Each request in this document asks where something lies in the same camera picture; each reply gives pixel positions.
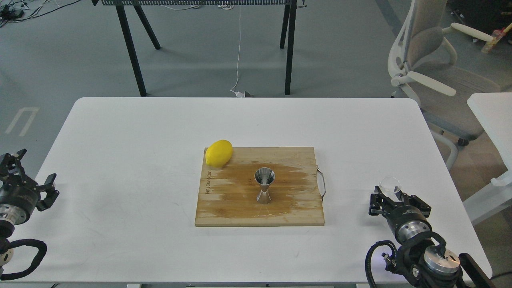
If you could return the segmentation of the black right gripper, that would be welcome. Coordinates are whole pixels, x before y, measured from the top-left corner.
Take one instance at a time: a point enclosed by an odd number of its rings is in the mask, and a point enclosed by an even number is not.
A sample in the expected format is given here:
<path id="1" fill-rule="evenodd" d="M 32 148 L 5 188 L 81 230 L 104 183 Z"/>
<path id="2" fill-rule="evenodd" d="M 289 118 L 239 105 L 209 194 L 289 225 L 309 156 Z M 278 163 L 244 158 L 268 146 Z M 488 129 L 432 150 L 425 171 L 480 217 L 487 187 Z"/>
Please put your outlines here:
<path id="1" fill-rule="evenodd" d="M 416 195 L 408 195 L 402 190 L 395 192 L 395 196 L 406 206 L 396 207 L 395 201 L 384 195 L 379 186 L 375 186 L 374 192 L 370 195 L 369 215 L 386 217 L 388 226 L 399 244 L 404 244 L 417 234 L 432 231 L 431 225 L 424 217 L 424 214 L 430 214 L 430 205 Z"/>

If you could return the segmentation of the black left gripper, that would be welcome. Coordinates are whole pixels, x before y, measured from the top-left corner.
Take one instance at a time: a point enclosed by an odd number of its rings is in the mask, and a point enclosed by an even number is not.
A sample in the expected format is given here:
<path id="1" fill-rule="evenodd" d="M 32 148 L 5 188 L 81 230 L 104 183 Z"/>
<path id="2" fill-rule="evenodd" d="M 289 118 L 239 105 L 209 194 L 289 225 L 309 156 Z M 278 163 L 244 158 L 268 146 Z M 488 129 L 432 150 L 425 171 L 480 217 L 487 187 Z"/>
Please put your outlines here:
<path id="1" fill-rule="evenodd" d="M 21 159 L 27 153 L 27 149 L 21 149 L 15 154 L 3 154 L 0 163 L 0 180 L 3 183 L 0 193 L 0 214 L 2 218 L 12 224 L 27 222 L 34 209 L 42 212 L 51 208 L 59 191 L 56 190 L 54 181 L 56 173 L 48 175 L 43 185 L 33 180 L 27 180 L 27 175 L 21 164 Z"/>

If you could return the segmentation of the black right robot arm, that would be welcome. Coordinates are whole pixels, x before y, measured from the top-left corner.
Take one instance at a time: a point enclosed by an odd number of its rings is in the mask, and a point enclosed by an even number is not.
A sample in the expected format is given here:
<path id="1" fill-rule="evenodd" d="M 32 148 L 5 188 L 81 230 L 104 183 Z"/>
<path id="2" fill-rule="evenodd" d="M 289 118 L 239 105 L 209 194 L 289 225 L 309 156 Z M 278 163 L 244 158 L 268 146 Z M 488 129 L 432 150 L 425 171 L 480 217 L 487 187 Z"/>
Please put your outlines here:
<path id="1" fill-rule="evenodd" d="M 402 275 L 416 288 L 465 288 L 463 274 L 467 274 L 478 288 L 493 288 L 476 261 L 467 253 L 455 254 L 446 248 L 446 241 L 433 232 L 427 217 L 431 208 L 415 195 L 396 188 L 398 200 L 393 201 L 376 186 L 370 197 L 369 214 L 386 218 L 390 230 L 400 244 L 391 240 L 377 241 L 366 254 L 364 269 L 369 286 L 376 287 L 371 260 L 374 251 L 387 246 L 391 253 L 383 253 L 385 269 Z"/>

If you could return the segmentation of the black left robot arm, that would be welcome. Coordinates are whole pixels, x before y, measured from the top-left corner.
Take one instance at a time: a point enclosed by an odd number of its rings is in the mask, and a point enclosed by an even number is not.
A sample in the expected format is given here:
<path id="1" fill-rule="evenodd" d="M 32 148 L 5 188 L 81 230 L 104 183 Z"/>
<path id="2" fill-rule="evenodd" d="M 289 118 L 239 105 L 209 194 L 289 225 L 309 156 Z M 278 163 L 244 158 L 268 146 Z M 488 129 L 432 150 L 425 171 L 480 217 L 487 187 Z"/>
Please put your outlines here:
<path id="1" fill-rule="evenodd" d="M 44 259 L 47 246 L 41 240 L 21 239 L 10 241 L 16 225 L 26 223 L 33 211 L 44 211 L 53 206 L 59 196 L 54 181 L 56 174 L 50 174 L 44 184 L 38 184 L 29 177 L 21 164 L 27 149 L 21 149 L 15 154 L 3 154 L 0 164 L 0 253 L 1 280 L 15 280 L 28 276 L 36 270 Z M 12 259 L 14 249 L 22 246 L 37 248 L 31 264 L 25 270 L 6 274 L 4 266 Z"/>

